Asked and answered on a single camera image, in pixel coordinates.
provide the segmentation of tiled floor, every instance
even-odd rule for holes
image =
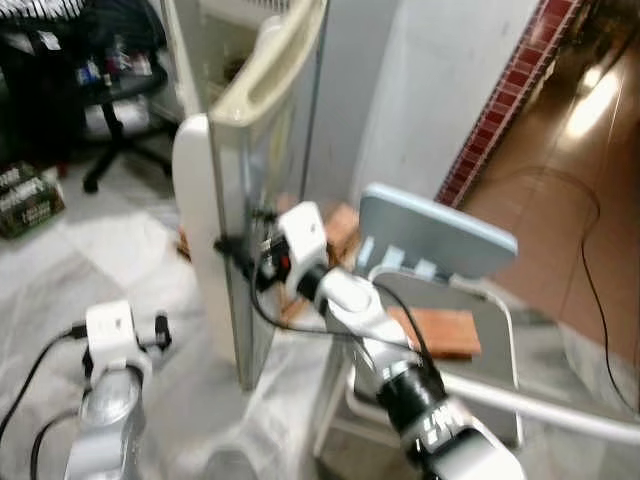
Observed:
[[[601,218],[585,253],[601,297],[613,352],[636,364],[640,292],[640,46],[634,45],[588,96],[552,78],[514,123],[464,209],[513,232],[516,262],[495,281],[550,317],[602,344],[602,322],[580,256],[595,208],[570,174],[593,189]]]

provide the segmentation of electrical cord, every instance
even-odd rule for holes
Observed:
[[[75,418],[77,414],[77,410],[65,410],[49,420],[49,422],[40,429],[36,438],[33,440],[33,446],[31,447],[31,460],[29,462],[30,480],[38,480],[38,457],[40,456],[40,447],[42,446],[44,436],[47,434],[49,429],[55,427],[64,420]]]
[[[605,364],[607,368],[607,375],[609,376],[609,380],[611,381],[611,386],[613,387],[616,395],[620,398],[620,401],[629,410],[631,410],[634,413],[637,413],[637,410],[631,406],[631,404],[627,401],[627,399],[623,395],[618,385],[618,382],[613,376],[613,371],[611,369],[610,351],[609,351],[609,327],[607,324],[607,317],[604,311],[604,307],[602,305],[602,301],[600,299],[600,294],[598,293],[598,289],[596,288],[595,282],[593,280],[593,274],[591,272],[591,268],[589,267],[589,262],[585,253],[585,247],[586,247],[587,241],[589,240],[589,237],[593,233],[596,225],[600,221],[600,216],[602,213],[602,205],[600,203],[600,199],[598,198],[598,195],[596,194],[596,192],[579,178],[571,175],[570,173],[563,172],[562,170],[557,170],[549,167],[535,167],[535,166],[524,167],[508,175],[505,175],[504,177],[488,178],[486,180],[488,185],[482,188],[492,188],[497,186],[498,184],[502,184],[514,178],[526,177],[526,176],[537,176],[537,177],[549,176],[549,177],[556,178],[560,181],[563,181],[565,183],[569,183],[575,188],[577,188],[578,190],[580,190],[582,193],[584,193],[589,198],[590,202],[594,207],[595,215],[593,216],[589,224],[585,227],[582,233],[582,237],[580,239],[580,256],[582,259],[582,265],[584,267],[585,274],[587,276],[589,289],[591,290],[591,293],[593,294],[593,298],[596,301],[596,304],[598,307],[598,313],[600,316],[600,321],[602,323],[604,355],[605,355]]]
[[[51,350],[51,348],[53,348],[56,344],[58,344],[61,341],[78,340],[81,338],[85,338],[86,336],[87,336],[86,325],[84,323],[79,323],[79,324],[73,325],[68,330],[58,334],[51,341],[49,341],[49,343],[45,345],[45,347],[42,349],[42,351],[36,358],[35,362],[33,363],[31,370],[29,370],[29,373],[27,374],[27,378],[22,384],[22,387],[20,387],[20,391],[18,392],[16,399],[13,401],[13,403],[9,407],[9,410],[7,410],[7,413],[3,417],[2,422],[0,422],[0,448],[2,445],[2,439],[7,430],[7,425],[9,425],[9,422],[11,421],[13,414],[18,409],[18,405],[20,405],[20,402],[22,401],[22,397],[24,397],[27,391],[27,388],[29,388],[29,384],[31,383],[31,380],[33,379],[36,371],[38,370],[38,367],[42,363],[42,360],[44,360],[44,357],[47,355],[47,353],[49,353],[49,350]],[[4,480],[4,476],[1,474],[0,474],[0,480]]]
[[[409,322],[412,328],[414,328],[416,337],[418,338],[418,341],[420,344],[421,351],[416,352],[408,344],[396,343],[390,340],[384,340],[382,338],[376,338],[368,335],[361,335],[361,334],[351,333],[351,332],[335,332],[331,330],[320,330],[315,328],[292,327],[291,325],[282,323],[279,319],[273,318],[271,315],[269,315],[265,311],[264,307],[260,303],[260,299],[258,298],[258,288],[257,288],[258,270],[262,262],[264,262],[268,256],[269,256],[268,252],[262,252],[258,256],[258,259],[255,261],[255,264],[254,264],[255,266],[253,268],[253,272],[251,274],[251,282],[249,287],[250,294],[251,294],[251,303],[253,304],[253,307],[258,312],[260,317],[262,317],[262,319],[265,322],[267,322],[268,324],[280,330],[287,330],[287,331],[296,332],[296,333],[304,333],[304,334],[310,334],[310,335],[324,335],[324,336],[330,335],[334,338],[338,338],[341,340],[349,340],[349,341],[354,341],[354,340],[360,341],[362,339],[374,340],[389,346],[402,348],[412,353],[416,353],[427,364],[427,366],[432,368],[434,371],[437,371],[437,369],[435,368],[435,364],[433,362],[431,353],[429,352],[429,349],[426,347],[426,343],[424,341],[424,338],[422,337],[422,334],[420,333],[420,330],[417,328],[417,322],[415,321],[415,318],[413,317],[411,310],[407,307],[407,305],[400,299],[400,297],[395,292],[393,292],[391,289],[389,289],[389,287],[386,287],[384,285],[374,284],[376,288],[383,290],[385,293],[389,294],[391,297],[394,298],[394,300],[398,302],[398,305],[402,308],[405,315],[407,315],[407,318],[409,319]]]

